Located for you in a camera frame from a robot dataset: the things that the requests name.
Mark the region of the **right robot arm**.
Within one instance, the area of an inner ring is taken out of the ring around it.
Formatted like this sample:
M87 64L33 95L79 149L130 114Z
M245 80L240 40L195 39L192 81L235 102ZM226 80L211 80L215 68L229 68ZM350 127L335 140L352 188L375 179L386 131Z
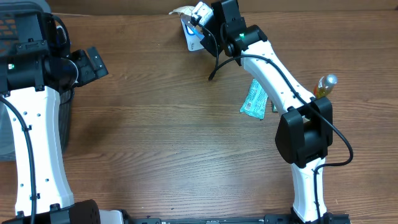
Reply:
M290 164L294 183L291 215L268 221L333 223L323 199L323 167L333 142L332 105L303 87L277 58L257 25L247 26L237 1L199 2L182 21L214 57L224 52L249 72L268 94L280 116L276 147Z

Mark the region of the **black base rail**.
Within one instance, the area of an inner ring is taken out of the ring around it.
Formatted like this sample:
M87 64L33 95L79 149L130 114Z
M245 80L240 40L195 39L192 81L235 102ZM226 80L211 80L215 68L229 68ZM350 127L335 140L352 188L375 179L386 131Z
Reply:
M239 218L189 218L162 220L160 218L131 218L128 223L134 224L298 224L304 223L293 214L265 215L264 217ZM350 224L349 215L334 215L326 213L322 221L307 223Z

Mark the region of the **small teal box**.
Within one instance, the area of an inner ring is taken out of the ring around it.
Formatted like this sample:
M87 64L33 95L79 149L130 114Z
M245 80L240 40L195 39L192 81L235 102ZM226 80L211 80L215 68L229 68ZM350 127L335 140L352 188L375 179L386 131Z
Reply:
M276 113L277 112L277 108L276 105L272 102L272 112Z

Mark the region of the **white barcode scanner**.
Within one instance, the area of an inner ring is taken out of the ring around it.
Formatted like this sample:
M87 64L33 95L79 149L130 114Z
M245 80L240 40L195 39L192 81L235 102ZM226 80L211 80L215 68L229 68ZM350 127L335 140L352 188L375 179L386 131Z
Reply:
M188 50L191 52L202 50L204 47L200 43L201 37L197 36L197 32L191 30L191 23L188 19L188 16L185 14L180 15L180 20L182 23L182 29L185 34L185 39L187 41Z

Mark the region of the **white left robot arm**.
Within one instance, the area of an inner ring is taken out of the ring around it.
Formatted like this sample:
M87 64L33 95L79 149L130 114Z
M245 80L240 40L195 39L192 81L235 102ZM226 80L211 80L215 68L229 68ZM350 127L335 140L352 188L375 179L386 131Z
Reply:
M119 210L76 202L63 165L59 132L62 93L108 74L96 48L71 51L62 20L49 12L12 9L18 41L1 57L1 102L11 120L17 164L13 223L125 223Z

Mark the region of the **yellow oil bottle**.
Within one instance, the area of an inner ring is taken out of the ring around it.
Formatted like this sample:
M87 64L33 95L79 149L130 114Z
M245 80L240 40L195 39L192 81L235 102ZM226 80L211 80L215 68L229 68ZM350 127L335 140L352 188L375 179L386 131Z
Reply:
M316 98L322 98L331 93L332 89L338 83L338 78L335 74L329 74L321 77L318 84L313 90L313 94Z

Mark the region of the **teal snack packet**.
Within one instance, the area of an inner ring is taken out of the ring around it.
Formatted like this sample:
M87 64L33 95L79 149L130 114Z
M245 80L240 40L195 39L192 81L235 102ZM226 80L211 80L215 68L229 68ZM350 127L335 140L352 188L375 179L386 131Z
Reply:
M260 83L254 79L239 112L262 120L264 119L266 112L267 99L267 93L264 91Z

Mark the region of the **dark grey plastic basket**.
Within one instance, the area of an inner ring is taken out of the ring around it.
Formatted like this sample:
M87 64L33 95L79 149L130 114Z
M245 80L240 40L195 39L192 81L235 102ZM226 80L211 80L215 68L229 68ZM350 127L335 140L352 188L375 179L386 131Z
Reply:
M1 160L64 153L78 69L46 1L1 1Z

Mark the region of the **beige Pantree snack pouch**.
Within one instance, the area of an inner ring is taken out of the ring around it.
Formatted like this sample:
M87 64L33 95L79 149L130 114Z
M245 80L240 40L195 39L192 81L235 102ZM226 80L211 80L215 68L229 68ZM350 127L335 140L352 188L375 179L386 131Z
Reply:
M194 10L194 6L182 6L174 9L173 11L169 12L169 15L171 14L177 14L180 18L180 20L186 24L189 25L192 23L192 11Z

